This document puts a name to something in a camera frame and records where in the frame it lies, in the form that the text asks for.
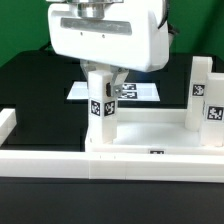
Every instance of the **black table surface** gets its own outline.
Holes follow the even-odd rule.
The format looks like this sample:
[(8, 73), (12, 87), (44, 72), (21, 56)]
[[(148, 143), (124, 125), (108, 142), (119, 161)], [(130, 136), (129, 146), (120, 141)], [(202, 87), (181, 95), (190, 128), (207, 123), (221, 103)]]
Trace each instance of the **black table surface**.
[[(213, 72), (224, 63), (213, 56)], [(130, 71), (155, 82), (160, 102), (120, 107), (186, 108), (192, 55), (170, 55), (160, 71)], [(0, 110), (16, 108), (17, 126), (2, 149), (84, 151), (87, 101), (67, 101), (85, 81), (79, 61), (48, 51), (22, 52), (0, 68)], [(0, 223), (224, 223), (224, 185), (158, 181), (0, 178)]]

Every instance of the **white robot body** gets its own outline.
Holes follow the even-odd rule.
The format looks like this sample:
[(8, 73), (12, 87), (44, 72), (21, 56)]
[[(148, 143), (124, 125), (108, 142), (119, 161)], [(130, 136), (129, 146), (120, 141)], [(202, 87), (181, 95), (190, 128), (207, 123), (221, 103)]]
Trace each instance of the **white robot body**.
[(57, 54), (137, 71), (164, 67), (169, 58), (162, 0), (106, 4), (103, 19), (83, 19), (77, 4), (52, 4), (48, 19)]

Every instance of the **white pillar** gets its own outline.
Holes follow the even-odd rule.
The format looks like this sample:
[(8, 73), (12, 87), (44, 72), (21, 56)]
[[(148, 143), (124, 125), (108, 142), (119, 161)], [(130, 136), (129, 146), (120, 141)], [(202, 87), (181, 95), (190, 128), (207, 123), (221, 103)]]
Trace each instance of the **white pillar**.
[(88, 74), (89, 140), (92, 143), (111, 143), (117, 137), (117, 98), (108, 97), (106, 85), (113, 74), (96, 70)]
[(198, 131), (200, 128), (206, 78), (211, 70), (212, 58), (193, 57), (187, 115), (185, 120), (185, 127), (190, 131)]
[(199, 134), (201, 145), (223, 146), (224, 74), (208, 74)]

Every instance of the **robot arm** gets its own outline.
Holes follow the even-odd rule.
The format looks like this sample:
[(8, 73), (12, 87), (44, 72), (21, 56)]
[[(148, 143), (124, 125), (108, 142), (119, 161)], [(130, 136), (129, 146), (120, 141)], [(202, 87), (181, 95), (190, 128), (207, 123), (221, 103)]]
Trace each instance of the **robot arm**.
[(49, 8), (56, 53), (143, 72), (169, 58), (167, 0), (68, 0)]

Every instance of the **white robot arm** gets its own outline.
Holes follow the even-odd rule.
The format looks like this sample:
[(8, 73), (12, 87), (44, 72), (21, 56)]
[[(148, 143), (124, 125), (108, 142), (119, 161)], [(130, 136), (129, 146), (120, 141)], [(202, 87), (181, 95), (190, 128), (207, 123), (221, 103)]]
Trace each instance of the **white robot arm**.
[(167, 63), (167, 14), (167, 0), (67, 0), (50, 6), (54, 50), (81, 59), (88, 79), (89, 142), (116, 138), (117, 98), (128, 69), (149, 72)]
[(68, 0), (48, 18), (56, 53), (138, 71), (169, 58), (167, 0)]

